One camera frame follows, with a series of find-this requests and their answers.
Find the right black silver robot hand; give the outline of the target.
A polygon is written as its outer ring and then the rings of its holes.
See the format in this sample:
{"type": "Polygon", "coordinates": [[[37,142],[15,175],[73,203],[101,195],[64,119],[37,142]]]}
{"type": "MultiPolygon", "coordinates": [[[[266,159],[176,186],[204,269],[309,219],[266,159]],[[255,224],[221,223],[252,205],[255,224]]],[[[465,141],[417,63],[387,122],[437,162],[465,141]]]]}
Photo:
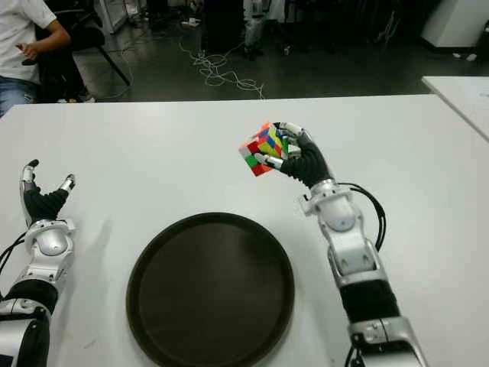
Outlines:
{"type": "Polygon", "coordinates": [[[311,189],[317,183],[333,179],[321,151],[303,127],[288,122],[275,122],[277,131],[287,138],[292,145],[300,150],[285,158],[276,158],[261,152],[254,153],[255,159],[268,167],[271,167],[288,177],[297,179],[311,189]]]}

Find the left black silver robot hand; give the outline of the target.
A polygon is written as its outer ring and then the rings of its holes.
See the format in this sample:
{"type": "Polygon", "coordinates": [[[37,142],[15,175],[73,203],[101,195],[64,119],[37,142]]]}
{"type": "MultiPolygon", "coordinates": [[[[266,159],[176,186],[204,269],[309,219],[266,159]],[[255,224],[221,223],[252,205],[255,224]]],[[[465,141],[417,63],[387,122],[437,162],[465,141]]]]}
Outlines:
{"type": "Polygon", "coordinates": [[[38,165],[38,159],[27,163],[19,180],[21,207],[28,228],[41,220],[56,220],[70,192],[76,186],[75,175],[69,174],[59,188],[50,193],[42,193],[35,182],[34,170],[38,165]]]}

